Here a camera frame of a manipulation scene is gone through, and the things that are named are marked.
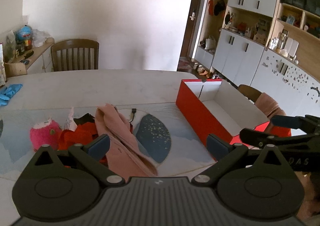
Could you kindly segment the blue snack bag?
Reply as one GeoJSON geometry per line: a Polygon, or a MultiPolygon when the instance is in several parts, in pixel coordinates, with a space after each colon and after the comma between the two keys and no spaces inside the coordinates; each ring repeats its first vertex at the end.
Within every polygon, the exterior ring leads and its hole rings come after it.
{"type": "Polygon", "coordinates": [[[27,25],[16,31],[16,41],[23,42],[31,39],[31,28],[27,25]]]}

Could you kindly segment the cardboard box on shelf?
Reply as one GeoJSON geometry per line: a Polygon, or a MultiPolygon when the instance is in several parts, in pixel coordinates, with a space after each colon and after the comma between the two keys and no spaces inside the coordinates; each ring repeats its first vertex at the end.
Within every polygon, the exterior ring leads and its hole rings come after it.
{"type": "Polygon", "coordinates": [[[23,76],[27,74],[26,66],[23,63],[5,63],[5,74],[7,78],[23,76]]]}

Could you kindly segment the blue rubber gloves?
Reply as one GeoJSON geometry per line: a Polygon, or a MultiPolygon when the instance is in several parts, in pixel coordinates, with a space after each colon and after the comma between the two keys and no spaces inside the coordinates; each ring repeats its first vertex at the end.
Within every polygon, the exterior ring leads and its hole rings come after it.
{"type": "Polygon", "coordinates": [[[14,97],[22,87],[22,84],[11,84],[1,89],[0,106],[6,106],[12,97],[14,97]]]}

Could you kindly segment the brown door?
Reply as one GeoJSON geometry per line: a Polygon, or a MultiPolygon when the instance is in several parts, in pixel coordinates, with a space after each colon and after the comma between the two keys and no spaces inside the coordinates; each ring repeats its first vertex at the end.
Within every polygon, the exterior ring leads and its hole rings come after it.
{"type": "Polygon", "coordinates": [[[192,58],[199,32],[203,4],[204,0],[191,0],[190,2],[180,57],[192,58]]]}

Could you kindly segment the red white cardboard box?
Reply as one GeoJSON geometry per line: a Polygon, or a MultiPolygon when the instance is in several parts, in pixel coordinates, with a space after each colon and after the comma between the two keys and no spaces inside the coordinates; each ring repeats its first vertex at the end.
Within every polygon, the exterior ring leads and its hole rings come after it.
{"type": "Polygon", "coordinates": [[[215,160],[240,143],[240,131],[264,131],[269,120],[242,93],[221,79],[181,80],[176,106],[215,160]]]}

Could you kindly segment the pink knit garment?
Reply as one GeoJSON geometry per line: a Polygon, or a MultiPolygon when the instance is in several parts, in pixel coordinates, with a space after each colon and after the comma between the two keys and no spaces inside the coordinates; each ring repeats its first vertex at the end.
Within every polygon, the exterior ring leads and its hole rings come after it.
{"type": "Polygon", "coordinates": [[[108,168],[125,180],[130,177],[156,177],[156,167],[138,147],[136,137],[130,131],[129,121],[115,106],[97,107],[95,125],[98,135],[108,135],[110,148],[106,153],[108,168]]]}

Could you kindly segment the wooden chair with scarf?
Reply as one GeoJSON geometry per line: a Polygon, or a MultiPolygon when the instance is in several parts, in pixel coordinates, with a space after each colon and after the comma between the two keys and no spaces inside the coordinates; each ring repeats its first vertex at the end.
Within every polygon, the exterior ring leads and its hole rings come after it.
{"type": "Polygon", "coordinates": [[[261,95],[261,92],[259,90],[245,84],[239,85],[238,91],[253,103],[255,103],[261,95]]]}

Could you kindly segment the pink plush toy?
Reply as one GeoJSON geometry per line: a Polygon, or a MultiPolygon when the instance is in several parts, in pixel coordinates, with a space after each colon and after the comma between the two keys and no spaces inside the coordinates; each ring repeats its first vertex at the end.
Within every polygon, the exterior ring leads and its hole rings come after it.
{"type": "Polygon", "coordinates": [[[34,151],[38,151],[38,149],[45,144],[57,150],[61,131],[59,124],[52,119],[35,124],[30,129],[30,141],[34,151]]]}

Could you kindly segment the white wall cabinet unit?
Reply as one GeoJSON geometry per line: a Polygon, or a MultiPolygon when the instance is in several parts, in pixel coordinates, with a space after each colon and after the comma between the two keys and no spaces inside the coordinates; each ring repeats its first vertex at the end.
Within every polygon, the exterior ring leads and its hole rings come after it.
{"type": "Polygon", "coordinates": [[[192,56],[288,115],[319,115],[319,0],[208,0],[192,56]]]}

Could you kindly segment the pink scarf on chair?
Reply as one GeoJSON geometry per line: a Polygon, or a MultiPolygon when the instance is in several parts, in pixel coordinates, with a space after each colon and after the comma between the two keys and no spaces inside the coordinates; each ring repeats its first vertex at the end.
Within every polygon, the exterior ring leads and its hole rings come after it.
{"type": "Polygon", "coordinates": [[[277,115],[286,116],[285,111],[279,106],[277,101],[264,92],[261,93],[254,104],[268,119],[277,115]]]}

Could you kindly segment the wooden side shelf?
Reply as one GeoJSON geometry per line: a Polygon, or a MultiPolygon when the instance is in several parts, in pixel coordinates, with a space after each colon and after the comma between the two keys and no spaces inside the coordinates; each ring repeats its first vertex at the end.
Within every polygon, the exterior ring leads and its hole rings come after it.
{"type": "Polygon", "coordinates": [[[54,39],[49,37],[46,39],[44,45],[40,47],[33,47],[18,58],[14,58],[10,63],[23,63],[28,71],[53,44],[54,39]]]}

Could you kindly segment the red cloth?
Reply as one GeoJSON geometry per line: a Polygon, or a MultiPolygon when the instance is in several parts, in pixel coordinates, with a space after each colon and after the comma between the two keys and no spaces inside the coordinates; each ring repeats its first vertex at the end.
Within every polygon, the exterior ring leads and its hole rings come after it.
{"type": "Polygon", "coordinates": [[[67,150],[71,145],[87,145],[98,138],[94,117],[86,113],[80,118],[72,118],[70,126],[59,133],[58,150],[67,150]]]}

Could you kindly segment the brown wooden chair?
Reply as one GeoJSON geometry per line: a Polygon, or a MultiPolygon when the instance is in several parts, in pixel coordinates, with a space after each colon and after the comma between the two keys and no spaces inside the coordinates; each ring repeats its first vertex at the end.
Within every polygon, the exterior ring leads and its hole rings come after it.
{"type": "Polygon", "coordinates": [[[50,48],[53,71],[98,70],[99,43],[89,39],[57,42],[50,48]]]}

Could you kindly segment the blue patterned table mat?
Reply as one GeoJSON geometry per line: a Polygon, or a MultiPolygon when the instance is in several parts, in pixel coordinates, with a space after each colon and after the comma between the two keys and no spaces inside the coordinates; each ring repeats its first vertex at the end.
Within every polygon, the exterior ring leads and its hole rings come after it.
{"type": "MultiPolygon", "coordinates": [[[[133,134],[139,150],[157,168],[160,177],[190,176],[215,163],[175,104],[135,106],[133,134]]],[[[49,120],[64,129],[67,119],[95,115],[96,108],[1,110],[1,177],[16,180],[34,149],[30,130],[49,120]]]]}

